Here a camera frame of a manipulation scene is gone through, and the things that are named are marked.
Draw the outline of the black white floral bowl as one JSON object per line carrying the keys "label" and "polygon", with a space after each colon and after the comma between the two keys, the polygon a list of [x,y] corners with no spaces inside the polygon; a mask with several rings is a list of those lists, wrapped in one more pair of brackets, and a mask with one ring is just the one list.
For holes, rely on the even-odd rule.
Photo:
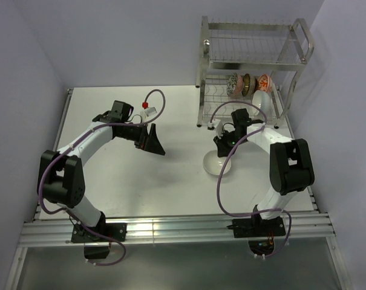
{"label": "black white floral bowl", "polygon": [[227,81],[226,85],[227,95],[230,97],[240,95],[243,88],[244,88],[243,78],[237,73],[233,73]]}

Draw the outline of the brown glazed bowl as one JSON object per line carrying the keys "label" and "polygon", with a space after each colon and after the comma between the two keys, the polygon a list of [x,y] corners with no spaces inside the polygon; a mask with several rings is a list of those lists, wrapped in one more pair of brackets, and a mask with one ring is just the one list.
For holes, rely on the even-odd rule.
{"label": "brown glazed bowl", "polygon": [[243,97],[251,97],[258,89],[257,78],[251,74],[246,73],[243,76],[243,84],[244,87],[241,92]]}

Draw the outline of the orange patterned bowl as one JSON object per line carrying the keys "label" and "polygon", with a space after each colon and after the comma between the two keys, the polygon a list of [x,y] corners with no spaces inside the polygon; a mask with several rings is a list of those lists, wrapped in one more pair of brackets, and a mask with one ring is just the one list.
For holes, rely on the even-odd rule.
{"label": "orange patterned bowl", "polygon": [[258,90],[271,93],[273,81],[268,74],[263,74],[258,78]]}

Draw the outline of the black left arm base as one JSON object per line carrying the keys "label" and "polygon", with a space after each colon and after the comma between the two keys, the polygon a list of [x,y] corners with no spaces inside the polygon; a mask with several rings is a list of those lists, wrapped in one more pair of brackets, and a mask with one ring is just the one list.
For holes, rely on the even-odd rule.
{"label": "black left arm base", "polygon": [[[87,262],[99,266],[110,266],[121,262],[126,256],[126,247],[122,242],[126,239],[126,223],[107,223],[102,229],[85,228],[81,224],[73,225],[71,243],[83,244],[83,255]],[[116,243],[122,247],[122,255],[113,262],[104,262]]]}

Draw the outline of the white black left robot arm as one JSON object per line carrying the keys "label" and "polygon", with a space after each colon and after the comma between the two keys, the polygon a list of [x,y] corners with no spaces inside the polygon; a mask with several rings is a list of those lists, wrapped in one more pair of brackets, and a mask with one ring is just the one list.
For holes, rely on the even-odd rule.
{"label": "white black left robot arm", "polygon": [[107,226],[104,214],[85,196],[83,166],[87,161],[114,138],[130,140],[145,152],[165,155],[154,123],[128,123],[133,109],[125,102],[115,101],[111,110],[93,119],[83,135],[61,150],[47,150],[41,156],[39,202],[47,200],[69,212],[86,225],[85,234],[93,241],[105,238]]}

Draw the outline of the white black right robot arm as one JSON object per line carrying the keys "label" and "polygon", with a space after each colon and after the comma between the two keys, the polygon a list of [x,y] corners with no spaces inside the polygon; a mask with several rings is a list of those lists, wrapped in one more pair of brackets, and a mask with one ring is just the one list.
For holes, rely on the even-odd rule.
{"label": "white black right robot arm", "polygon": [[[233,131],[223,129],[223,122],[211,118],[208,129],[215,130],[214,142],[217,155],[225,158],[217,181],[217,201],[220,209],[232,217],[253,216],[252,231],[265,235],[272,227],[272,219],[285,212],[284,208],[298,193],[304,191],[315,181],[315,174],[306,140],[292,139],[267,127],[267,119],[252,120],[246,109],[238,109],[232,113]],[[251,142],[259,146],[269,155],[270,188],[264,199],[257,204],[251,213],[230,213],[221,203],[220,185],[232,155],[239,145]]]}

